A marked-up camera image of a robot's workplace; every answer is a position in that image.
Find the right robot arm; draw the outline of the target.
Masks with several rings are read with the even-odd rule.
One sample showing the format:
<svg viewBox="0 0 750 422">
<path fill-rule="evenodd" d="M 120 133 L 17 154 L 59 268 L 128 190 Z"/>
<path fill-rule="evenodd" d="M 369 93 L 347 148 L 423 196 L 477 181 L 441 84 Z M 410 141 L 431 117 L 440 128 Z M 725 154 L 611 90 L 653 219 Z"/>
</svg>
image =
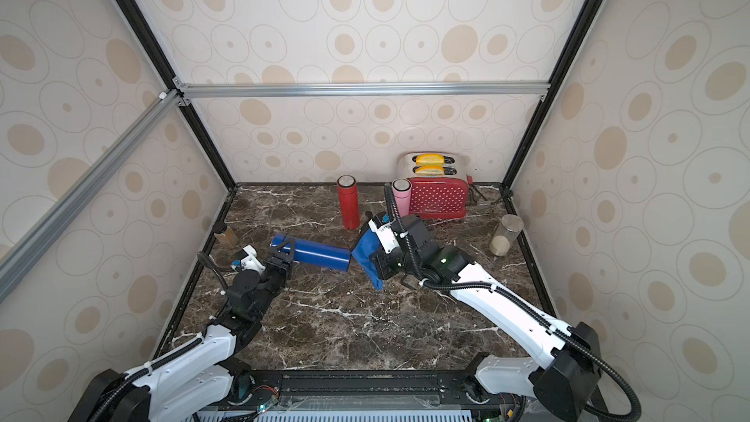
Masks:
<svg viewBox="0 0 750 422">
<path fill-rule="evenodd" d="M 481 358 L 472 378 L 482 392 L 534 398 L 564 421 L 576 421 L 583 412 L 611 421 L 641 418 L 635 390 L 603 359 L 599 336 L 591 326 L 572 326 L 532 306 L 468 253 L 438 244 L 415 215 L 381 213 L 362 230 L 358 246 L 373 265 L 376 279 L 413 277 L 419 287 L 450 295 L 479 312 L 525 350 L 529 357 L 519 361 Z M 630 408 L 625 414 L 591 404 L 603 376 L 626 396 Z"/>
</svg>

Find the red thermos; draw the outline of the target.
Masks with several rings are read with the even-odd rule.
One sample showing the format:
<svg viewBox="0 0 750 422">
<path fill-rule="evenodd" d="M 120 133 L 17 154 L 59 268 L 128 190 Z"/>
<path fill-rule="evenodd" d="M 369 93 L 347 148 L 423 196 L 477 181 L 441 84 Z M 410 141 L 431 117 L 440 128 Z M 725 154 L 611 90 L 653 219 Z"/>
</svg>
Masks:
<svg viewBox="0 0 750 422">
<path fill-rule="evenodd" d="M 337 190 L 343 226 L 347 230 L 355 230 L 361 224 L 357 180 L 352 175 L 342 175 L 337 179 Z"/>
</svg>

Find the blue thermos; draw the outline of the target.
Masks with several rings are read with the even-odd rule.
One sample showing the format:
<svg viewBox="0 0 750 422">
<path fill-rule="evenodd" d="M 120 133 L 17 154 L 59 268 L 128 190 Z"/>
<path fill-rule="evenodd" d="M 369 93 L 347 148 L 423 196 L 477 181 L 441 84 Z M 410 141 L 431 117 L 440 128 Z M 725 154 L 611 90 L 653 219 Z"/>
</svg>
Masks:
<svg viewBox="0 0 750 422">
<path fill-rule="evenodd" d="M 276 234 L 271 240 L 271 248 L 281 248 L 289 252 L 294 247 L 294 260 L 299 263 L 318 266 L 334 271 L 346 272 L 351 261 L 349 249 L 322 244 L 310 240 L 301 240 L 293 236 Z"/>
</svg>

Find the blue cleaning cloth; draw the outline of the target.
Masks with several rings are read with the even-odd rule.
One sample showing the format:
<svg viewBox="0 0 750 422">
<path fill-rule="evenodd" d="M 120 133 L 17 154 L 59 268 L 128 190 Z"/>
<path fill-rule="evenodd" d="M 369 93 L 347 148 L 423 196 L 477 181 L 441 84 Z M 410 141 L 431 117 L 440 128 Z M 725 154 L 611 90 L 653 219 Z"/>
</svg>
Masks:
<svg viewBox="0 0 750 422">
<path fill-rule="evenodd" d="M 352 250 L 352 256 L 355 258 L 355 261 L 361 265 L 363 271 L 366 273 L 376 290 L 383 289 L 383 281 L 380 279 L 377 267 L 371 261 L 370 256 L 375 254 L 380 246 L 381 243 L 375 232 L 366 229 L 361 232 L 359 240 L 357 241 L 355 248 Z"/>
</svg>

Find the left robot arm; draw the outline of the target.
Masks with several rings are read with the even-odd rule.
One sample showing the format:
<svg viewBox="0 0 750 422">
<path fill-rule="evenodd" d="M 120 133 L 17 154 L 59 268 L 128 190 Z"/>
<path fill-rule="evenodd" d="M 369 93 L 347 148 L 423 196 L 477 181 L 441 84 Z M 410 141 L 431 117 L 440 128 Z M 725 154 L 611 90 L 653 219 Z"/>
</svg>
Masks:
<svg viewBox="0 0 750 422">
<path fill-rule="evenodd" d="M 71 421 L 181 421 L 238 388 L 225 361 L 244 349 L 291 275 L 296 240 L 270 249 L 263 271 L 243 266 L 226 301 L 203 332 L 184 345 L 123 373 L 95 376 Z"/>
</svg>

